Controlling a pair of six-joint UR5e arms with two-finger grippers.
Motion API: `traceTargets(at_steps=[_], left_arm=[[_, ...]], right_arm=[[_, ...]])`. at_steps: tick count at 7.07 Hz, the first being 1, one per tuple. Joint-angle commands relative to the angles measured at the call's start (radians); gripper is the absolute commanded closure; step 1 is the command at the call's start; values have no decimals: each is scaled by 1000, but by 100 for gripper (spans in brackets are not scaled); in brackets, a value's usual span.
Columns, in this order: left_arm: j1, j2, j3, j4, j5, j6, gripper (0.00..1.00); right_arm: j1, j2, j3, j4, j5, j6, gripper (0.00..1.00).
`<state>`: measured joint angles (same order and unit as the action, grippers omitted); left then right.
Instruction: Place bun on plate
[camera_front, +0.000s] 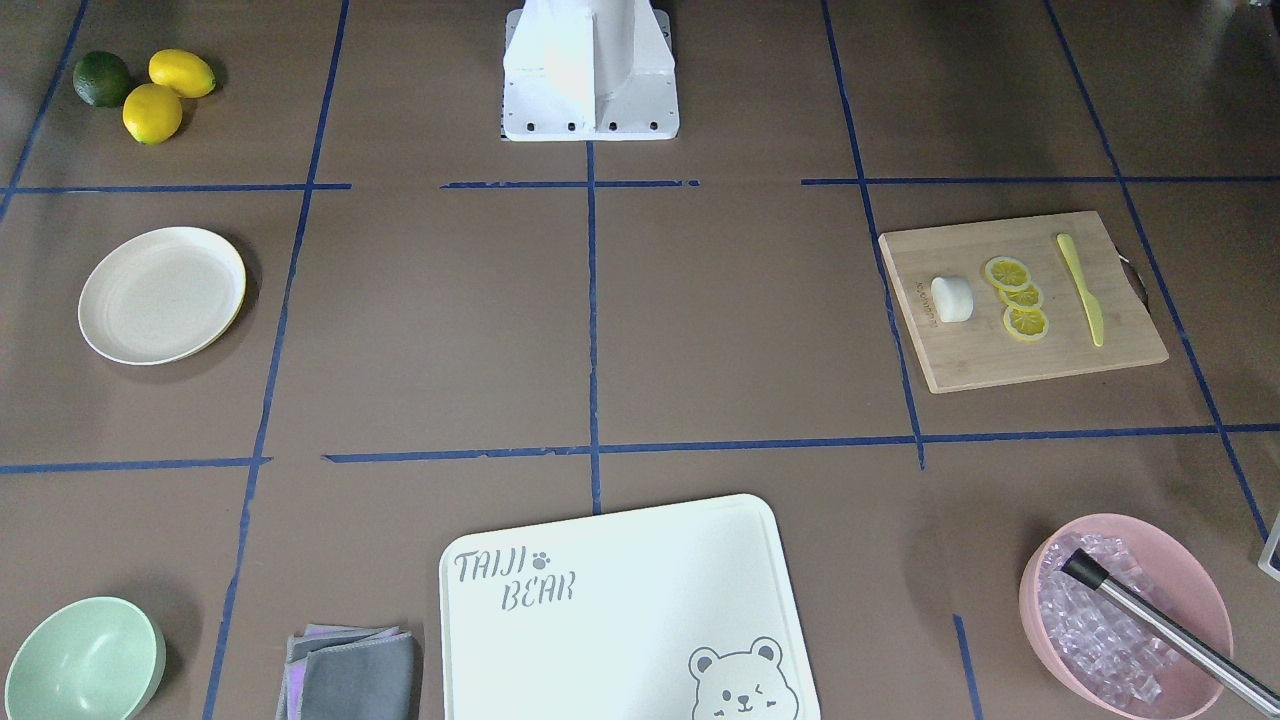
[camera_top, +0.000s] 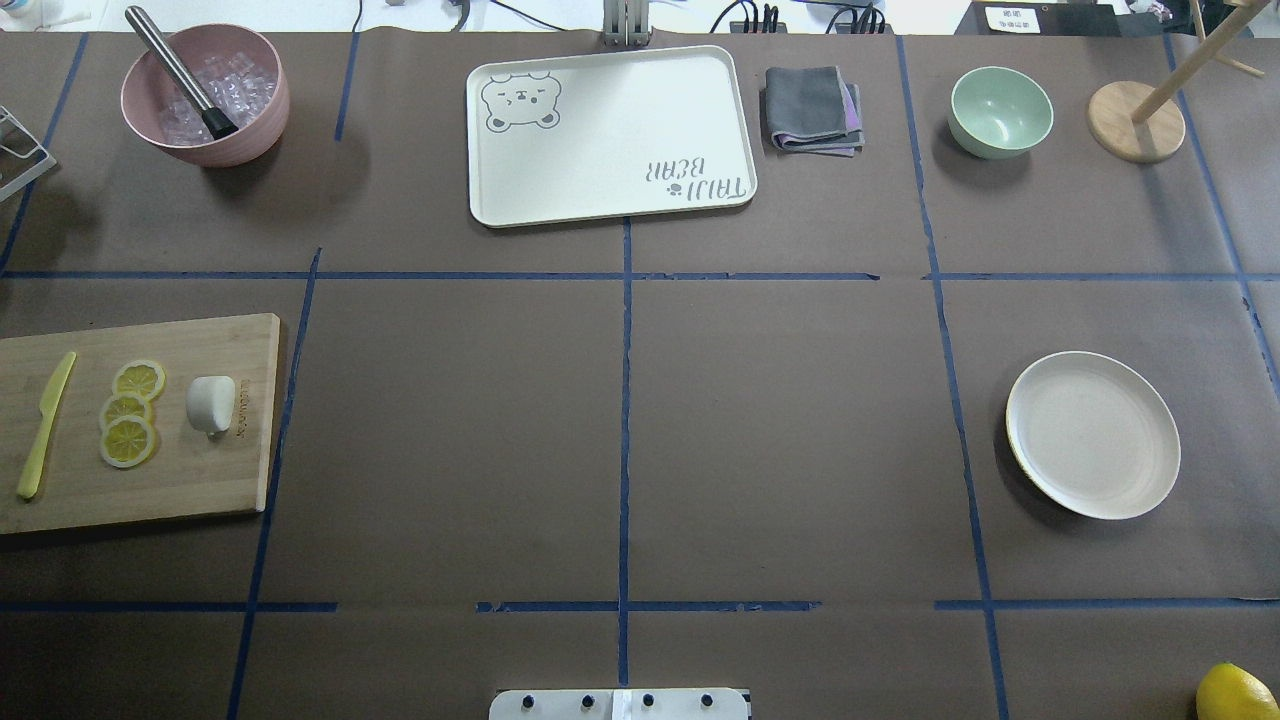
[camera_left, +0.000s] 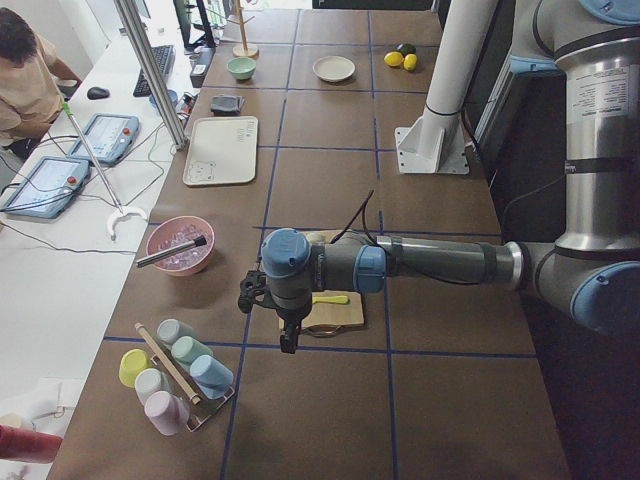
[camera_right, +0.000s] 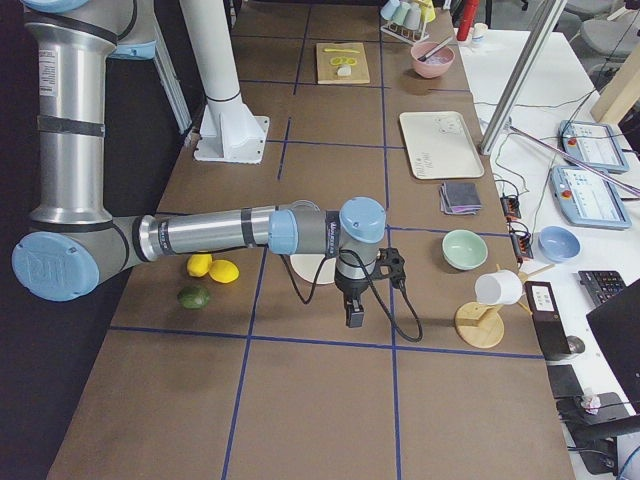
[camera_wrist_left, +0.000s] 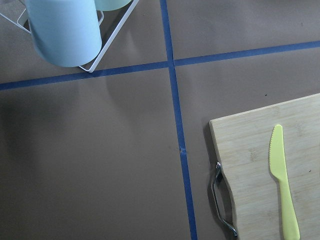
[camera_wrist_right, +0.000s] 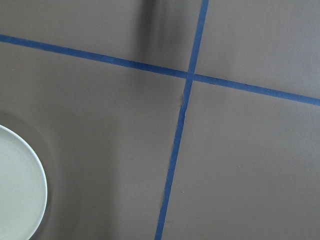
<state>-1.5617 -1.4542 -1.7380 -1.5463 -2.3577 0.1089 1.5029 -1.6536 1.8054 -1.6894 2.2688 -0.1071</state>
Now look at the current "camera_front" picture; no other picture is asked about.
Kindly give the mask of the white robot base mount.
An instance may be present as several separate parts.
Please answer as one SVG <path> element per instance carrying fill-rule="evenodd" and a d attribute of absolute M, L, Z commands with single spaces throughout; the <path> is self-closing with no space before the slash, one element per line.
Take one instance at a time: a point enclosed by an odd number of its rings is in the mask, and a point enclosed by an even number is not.
<path fill-rule="evenodd" d="M 506 17 L 502 64 L 508 141 L 678 135 L 671 19 L 649 1 L 526 1 Z"/>

